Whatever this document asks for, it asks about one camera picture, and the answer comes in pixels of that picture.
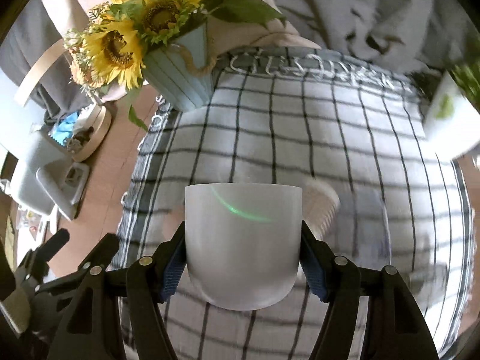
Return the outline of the white frosted cup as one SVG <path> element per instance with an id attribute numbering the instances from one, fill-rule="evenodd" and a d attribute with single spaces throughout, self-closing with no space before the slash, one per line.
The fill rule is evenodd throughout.
<path id="1" fill-rule="evenodd" d="M 280 184 L 218 183 L 185 188 L 191 283 L 222 309 L 277 304 L 299 268 L 303 190 Z"/>

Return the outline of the white plastic appliance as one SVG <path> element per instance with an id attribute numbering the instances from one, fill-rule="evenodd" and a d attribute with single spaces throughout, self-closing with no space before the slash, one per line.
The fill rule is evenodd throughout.
<path id="1" fill-rule="evenodd" d="M 1 179 L 1 191 L 36 214 L 49 216 L 57 209 L 72 221 L 89 173 L 89 165 L 74 161 L 43 125 L 24 139 L 12 177 Z"/>

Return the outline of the white plant pot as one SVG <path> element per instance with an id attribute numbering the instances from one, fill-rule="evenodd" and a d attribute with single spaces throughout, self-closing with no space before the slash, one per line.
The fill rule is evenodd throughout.
<path id="1" fill-rule="evenodd" d="M 427 141 L 442 160 L 465 155 L 479 144 L 479 112 L 445 72 L 426 113 Z"/>

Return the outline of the checkered tablecloth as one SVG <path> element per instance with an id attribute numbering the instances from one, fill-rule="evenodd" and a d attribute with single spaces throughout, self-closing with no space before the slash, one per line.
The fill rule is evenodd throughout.
<path id="1" fill-rule="evenodd" d="M 461 167 L 438 158 L 410 79 L 310 49 L 223 55 L 211 102 L 181 113 L 160 102 L 138 148 L 113 268 L 151 254 L 186 186 L 315 177 L 383 200 L 393 263 L 439 353 L 459 333 L 473 275 L 473 213 Z"/>

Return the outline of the green potted plant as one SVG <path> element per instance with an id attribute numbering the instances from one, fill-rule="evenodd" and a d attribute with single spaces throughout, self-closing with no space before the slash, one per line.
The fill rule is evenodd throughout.
<path id="1" fill-rule="evenodd" d="M 479 113 L 479 41 L 474 47 L 473 55 L 467 56 L 460 63 L 452 64 L 446 70 L 446 75 L 453 80 L 460 94 Z M 435 118 L 447 119 L 453 114 L 453 100 L 448 95 L 444 95 Z"/>

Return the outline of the sunflower bouquet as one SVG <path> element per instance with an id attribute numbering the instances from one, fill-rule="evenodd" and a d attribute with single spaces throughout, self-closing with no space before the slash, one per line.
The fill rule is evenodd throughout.
<path id="1" fill-rule="evenodd" d="M 143 76 L 148 52 L 169 46 L 210 18 L 262 27 L 286 21 L 262 0 L 110 0 L 90 9 L 83 30 L 64 35 L 72 79 L 91 94 L 113 84 L 134 92 L 148 83 Z M 209 58 L 216 62 L 212 42 L 208 36 Z"/>

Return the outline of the light blue flower pot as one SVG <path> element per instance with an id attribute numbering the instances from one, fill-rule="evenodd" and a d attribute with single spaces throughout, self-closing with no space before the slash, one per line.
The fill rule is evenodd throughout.
<path id="1" fill-rule="evenodd" d="M 144 64 L 144 78 L 174 109 L 193 111 L 210 102 L 216 62 L 209 58 L 206 24 L 148 52 Z"/>

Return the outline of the grey blanket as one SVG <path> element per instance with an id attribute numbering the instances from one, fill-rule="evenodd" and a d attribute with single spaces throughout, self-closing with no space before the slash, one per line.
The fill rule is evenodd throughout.
<path id="1" fill-rule="evenodd" d="M 300 35 L 393 72 L 479 57 L 479 30 L 457 0 L 275 0 Z"/>

